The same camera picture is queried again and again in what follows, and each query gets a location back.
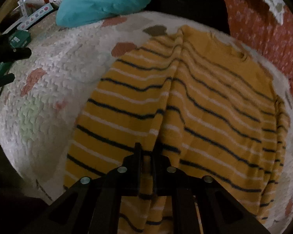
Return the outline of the white patterned strip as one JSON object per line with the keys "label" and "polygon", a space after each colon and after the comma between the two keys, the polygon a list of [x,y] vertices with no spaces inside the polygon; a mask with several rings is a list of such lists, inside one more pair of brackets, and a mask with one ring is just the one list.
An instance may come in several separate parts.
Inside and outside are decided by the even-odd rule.
{"label": "white patterned strip", "polygon": [[17,26],[17,30],[28,30],[31,28],[34,24],[42,20],[44,17],[46,17],[48,14],[54,11],[53,5],[51,3],[45,4],[43,7],[36,10],[32,15],[30,15],[28,18],[22,21]]}

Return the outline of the white heart-patterned blanket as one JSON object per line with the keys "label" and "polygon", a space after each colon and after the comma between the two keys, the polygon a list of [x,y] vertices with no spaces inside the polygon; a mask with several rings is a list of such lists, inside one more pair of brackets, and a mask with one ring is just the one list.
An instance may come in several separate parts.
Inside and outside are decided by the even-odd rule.
{"label": "white heart-patterned blanket", "polygon": [[293,97],[277,68],[256,51],[217,30],[188,19],[141,12],[77,28],[64,28],[50,14],[30,31],[30,58],[16,61],[15,81],[0,94],[0,145],[17,173],[54,202],[64,186],[67,155],[77,119],[101,78],[117,58],[154,36],[172,35],[184,25],[212,33],[220,42],[247,54],[271,76],[283,99],[290,125],[275,199],[265,223],[282,233],[293,221]]}

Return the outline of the teal pillow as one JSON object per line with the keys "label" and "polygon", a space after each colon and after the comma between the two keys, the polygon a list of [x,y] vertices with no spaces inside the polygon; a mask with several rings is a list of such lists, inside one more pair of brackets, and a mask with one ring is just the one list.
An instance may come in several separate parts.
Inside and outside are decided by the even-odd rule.
{"label": "teal pillow", "polygon": [[60,27],[79,27],[144,9],[151,0],[62,0],[56,14]]}

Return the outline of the red floral bedsheet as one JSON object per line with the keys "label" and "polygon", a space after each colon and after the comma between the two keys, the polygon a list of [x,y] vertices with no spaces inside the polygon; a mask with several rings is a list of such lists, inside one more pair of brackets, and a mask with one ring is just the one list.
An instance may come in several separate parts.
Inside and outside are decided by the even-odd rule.
{"label": "red floral bedsheet", "polygon": [[293,95],[293,14],[285,8],[279,24],[263,0],[224,0],[230,34],[256,50],[289,80]]}

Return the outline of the green box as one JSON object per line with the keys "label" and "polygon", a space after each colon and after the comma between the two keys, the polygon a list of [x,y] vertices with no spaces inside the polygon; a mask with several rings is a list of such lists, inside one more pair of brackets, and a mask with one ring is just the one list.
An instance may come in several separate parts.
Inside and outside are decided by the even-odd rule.
{"label": "green box", "polygon": [[[28,31],[17,30],[13,34],[6,35],[9,37],[9,43],[13,48],[25,48],[31,42],[31,36]],[[2,77],[7,70],[9,70],[14,62],[0,63],[0,77]]]}

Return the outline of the yellow striped knit sweater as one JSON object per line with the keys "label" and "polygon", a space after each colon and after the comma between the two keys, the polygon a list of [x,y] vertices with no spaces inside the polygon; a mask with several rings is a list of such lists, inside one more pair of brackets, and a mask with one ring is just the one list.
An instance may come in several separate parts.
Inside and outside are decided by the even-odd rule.
{"label": "yellow striped knit sweater", "polygon": [[152,193],[155,144],[194,177],[210,175],[265,223],[283,168],[290,118],[264,68],[187,25],[117,58],[77,119],[64,186],[145,152],[140,194],[122,199],[118,233],[172,233],[171,199]]}

